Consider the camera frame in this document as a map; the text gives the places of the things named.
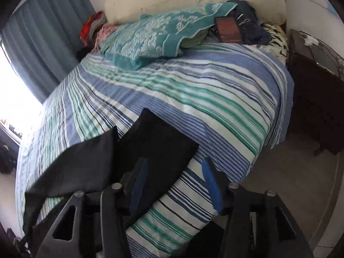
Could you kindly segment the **dark blue garment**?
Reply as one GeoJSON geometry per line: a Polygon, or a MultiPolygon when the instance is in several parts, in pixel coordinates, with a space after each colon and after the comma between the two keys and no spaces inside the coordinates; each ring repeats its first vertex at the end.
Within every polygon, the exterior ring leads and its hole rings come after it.
{"type": "Polygon", "coordinates": [[[237,23],[241,34],[241,42],[246,45],[267,45],[271,41],[270,34],[260,26],[255,8],[247,1],[229,0],[237,6],[228,14],[237,23]]]}

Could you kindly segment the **brown wallet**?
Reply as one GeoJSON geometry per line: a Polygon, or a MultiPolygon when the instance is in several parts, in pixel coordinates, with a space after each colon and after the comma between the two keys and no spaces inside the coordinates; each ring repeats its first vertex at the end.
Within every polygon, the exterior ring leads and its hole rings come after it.
{"type": "Polygon", "coordinates": [[[221,43],[241,43],[242,36],[233,17],[215,18],[216,31],[221,43]]]}

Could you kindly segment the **striped blue green bed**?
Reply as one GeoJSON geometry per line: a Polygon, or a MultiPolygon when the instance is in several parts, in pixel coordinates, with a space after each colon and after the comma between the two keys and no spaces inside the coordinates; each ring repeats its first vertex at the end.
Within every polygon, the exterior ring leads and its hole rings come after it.
{"type": "Polygon", "coordinates": [[[210,157],[228,179],[241,182],[263,147],[284,141],[293,90],[284,64],[249,45],[204,43],[136,71],[89,54],[48,96],[23,136],[18,221],[25,192],[60,153],[111,127],[123,136],[149,109],[199,145],[177,182],[126,233],[133,257],[169,257],[217,215],[202,160],[210,157]]]}

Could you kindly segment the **blue grey curtain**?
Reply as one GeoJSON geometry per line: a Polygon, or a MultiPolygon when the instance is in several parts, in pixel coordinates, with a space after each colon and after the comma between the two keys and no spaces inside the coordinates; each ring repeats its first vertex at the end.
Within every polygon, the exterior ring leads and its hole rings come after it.
{"type": "Polygon", "coordinates": [[[79,63],[80,31],[94,14],[89,0],[27,0],[1,32],[15,71],[43,103],[79,63]]]}

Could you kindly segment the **pink cloth on bed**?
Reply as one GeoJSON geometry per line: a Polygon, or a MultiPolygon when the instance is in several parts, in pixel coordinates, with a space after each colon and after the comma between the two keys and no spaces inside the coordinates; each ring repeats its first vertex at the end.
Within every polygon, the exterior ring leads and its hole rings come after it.
{"type": "Polygon", "coordinates": [[[100,49],[100,44],[108,38],[109,35],[111,35],[113,32],[117,30],[119,25],[113,24],[113,23],[106,23],[103,25],[103,27],[98,31],[96,35],[96,40],[94,43],[94,48],[92,49],[92,52],[97,52],[100,49]]]}

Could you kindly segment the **teal floral pillow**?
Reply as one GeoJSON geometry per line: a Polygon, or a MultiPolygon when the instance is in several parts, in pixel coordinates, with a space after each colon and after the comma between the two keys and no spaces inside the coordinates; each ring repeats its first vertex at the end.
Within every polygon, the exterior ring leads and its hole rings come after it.
{"type": "Polygon", "coordinates": [[[100,54],[113,65],[135,71],[161,57],[178,56],[180,44],[227,16],[235,2],[202,5],[148,16],[120,25],[100,44],[100,54]]]}

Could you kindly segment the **black white patterned pillow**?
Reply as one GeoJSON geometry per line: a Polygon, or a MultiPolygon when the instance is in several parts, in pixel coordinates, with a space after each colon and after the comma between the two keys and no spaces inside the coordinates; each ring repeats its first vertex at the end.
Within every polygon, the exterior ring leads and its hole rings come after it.
{"type": "Polygon", "coordinates": [[[257,44],[256,48],[275,56],[286,66],[288,56],[287,35],[280,25],[262,23],[261,27],[270,34],[271,40],[267,45],[257,44]]]}

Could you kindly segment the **black pants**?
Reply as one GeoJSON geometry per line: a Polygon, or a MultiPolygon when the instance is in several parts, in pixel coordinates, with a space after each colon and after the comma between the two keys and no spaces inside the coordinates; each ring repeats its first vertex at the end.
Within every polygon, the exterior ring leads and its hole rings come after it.
{"type": "Polygon", "coordinates": [[[123,137],[114,127],[58,156],[25,193],[23,231],[31,233],[46,198],[77,191],[100,192],[121,181],[139,158],[145,158],[148,176],[134,214],[125,216],[125,227],[129,228],[177,181],[198,147],[193,139],[145,108],[123,137]]]}

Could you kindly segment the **dark wooden nightstand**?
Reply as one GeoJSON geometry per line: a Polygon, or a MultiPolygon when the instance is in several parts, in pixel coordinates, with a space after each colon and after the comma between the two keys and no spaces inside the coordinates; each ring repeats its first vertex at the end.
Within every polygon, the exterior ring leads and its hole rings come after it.
{"type": "Polygon", "coordinates": [[[319,144],[315,155],[343,150],[343,58],[322,41],[306,45],[308,34],[289,31],[287,69],[295,83],[290,130],[319,144]]]}

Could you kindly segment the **red clothes pile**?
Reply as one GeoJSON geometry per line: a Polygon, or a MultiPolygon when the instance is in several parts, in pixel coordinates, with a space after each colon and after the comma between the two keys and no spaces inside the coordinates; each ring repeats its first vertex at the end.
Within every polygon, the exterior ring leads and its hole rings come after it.
{"type": "Polygon", "coordinates": [[[94,34],[99,31],[106,22],[105,13],[100,11],[89,17],[88,21],[83,24],[80,31],[80,39],[85,47],[93,41],[94,34]]]}

